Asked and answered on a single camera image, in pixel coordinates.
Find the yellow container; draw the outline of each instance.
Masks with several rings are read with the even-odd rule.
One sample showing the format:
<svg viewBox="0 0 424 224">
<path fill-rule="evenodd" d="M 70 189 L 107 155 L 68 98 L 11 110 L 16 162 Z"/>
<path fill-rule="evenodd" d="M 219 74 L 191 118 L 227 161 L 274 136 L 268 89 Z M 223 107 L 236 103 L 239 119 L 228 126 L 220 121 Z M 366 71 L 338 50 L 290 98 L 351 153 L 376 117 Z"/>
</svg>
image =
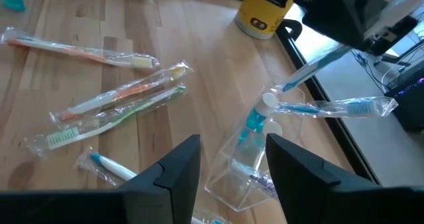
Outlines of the yellow container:
<svg viewBox="0 0 424 224">
<path fill-rule="evenodd" d="M 243 0 L 235 21 L 246 34 L 269 39 L 292 5 L 293 0 Z"/>
</svg>

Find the wooden tabletop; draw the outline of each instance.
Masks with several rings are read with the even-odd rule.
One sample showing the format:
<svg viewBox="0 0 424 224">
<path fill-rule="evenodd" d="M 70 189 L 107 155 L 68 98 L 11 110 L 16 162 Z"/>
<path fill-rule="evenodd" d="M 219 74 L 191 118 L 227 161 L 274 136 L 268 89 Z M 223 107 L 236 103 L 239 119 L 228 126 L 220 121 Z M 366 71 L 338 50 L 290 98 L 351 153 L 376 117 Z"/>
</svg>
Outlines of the wooden tabletop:
<svg viewBox="0 0 424 224">
<path fill-rule="evenodd" d="M 48 40 L 121 52 L 147 53 L 163 68 L 182 60 L 194 73 L 187 95 L 138 115 L 116 129 L 59 148 L 45 161 L 22 144 L 57 131 L 50 111 L 61 111 L 146 74 L 36 49 L 0 47 L 0 188 L 3 190 L 110 188 L 74 169 L 92 146 L 141 172 L 191 134 L 202 138 L 196 206 L 233 223 L 285 223 L 276 201 L 235 213 L 203 190 L 209 167 L 236 122 L 275 74 L 294 69 L 276 38 L 261 41 L 234 24 L 235 0 L 25 0 L 27 10 L 0 7 L 0 25 Z M 302 86 L 307 99 L 308 91 Z M 351 170 L 327 124 L 304 119 L 298 144 Z"/>
</svg>

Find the yellow can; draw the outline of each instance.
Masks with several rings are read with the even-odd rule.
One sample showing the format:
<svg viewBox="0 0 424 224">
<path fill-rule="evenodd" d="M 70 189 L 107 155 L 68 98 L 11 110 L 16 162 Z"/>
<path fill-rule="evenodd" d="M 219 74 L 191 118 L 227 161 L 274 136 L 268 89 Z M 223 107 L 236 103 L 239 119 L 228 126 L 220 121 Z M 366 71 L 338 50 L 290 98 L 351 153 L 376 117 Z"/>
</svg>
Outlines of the yellow can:
<svg viewBox="0 0 424 224">
<path fill-rule="evenodd" d="M 246 34 L 269 39 L 292 5 L 293 0 L 243 0 L 235 21 Z"/>
</svg>

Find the wooden table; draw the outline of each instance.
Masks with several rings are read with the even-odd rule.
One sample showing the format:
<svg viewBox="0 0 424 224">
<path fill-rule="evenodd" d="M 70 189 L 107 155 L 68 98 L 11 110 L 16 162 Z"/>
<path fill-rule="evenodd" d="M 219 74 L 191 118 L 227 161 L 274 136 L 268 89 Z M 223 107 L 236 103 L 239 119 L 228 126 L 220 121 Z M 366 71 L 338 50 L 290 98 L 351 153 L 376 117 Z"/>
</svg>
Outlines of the wooden table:
<svg viewBox="0 0 424 224">
<path fill-rule="evenodd" d="M 73 165 L 88 147 L 143 171 L 191 134 L 201 134 L 197 207 L 233 223 L 284 223 L 270 201 L 235 213 L 203 191 L 214 157 L 267 81 L 293 66 L 275 39 L 261 41 L 234 24 L 235 0 L 25 0 L 27 10 L 0 7 L 0 25 L 77 46 L 156 56 L 163 67 L 186 60 L 195 70 L 188 94 L 112 131 L 55 150 L 41 161 L 24 137 L 51 133 L 61 111 L 145 74 L 28 48 L 0 47 L 0 188 L 110 188 Z M 310 99 L 307 90 L 301 87 Z M 324 120 L 305 119 L 299 145 L 351 170 Z"/>
</svg>

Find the toothpaste cap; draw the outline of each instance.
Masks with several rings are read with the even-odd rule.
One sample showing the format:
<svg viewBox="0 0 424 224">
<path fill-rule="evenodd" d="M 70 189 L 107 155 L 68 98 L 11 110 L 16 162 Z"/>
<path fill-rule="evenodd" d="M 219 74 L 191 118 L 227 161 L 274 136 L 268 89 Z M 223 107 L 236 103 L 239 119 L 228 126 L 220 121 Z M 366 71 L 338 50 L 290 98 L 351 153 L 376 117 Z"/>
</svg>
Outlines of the toothpaste cap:
<svg viewBox="0 0 424 224">
<path fill-rule="evenodd" d="M 268 116 L 275 110 L 278 103 L 278 98 L 273 93 L 267 92 L 261 95 L 254 108 L 259 114 Z"/>
<path fill-rule="evenodd" d="M 283 135 L 283 129 L 281 128 L 280 124 L 278 124 L 275 121 L 268 121 L 265 123 L 264 128 L 262 130 L 262 134 L 266 136 L 267 134 L 277 134 L 282 136 Z"/>
</svg>

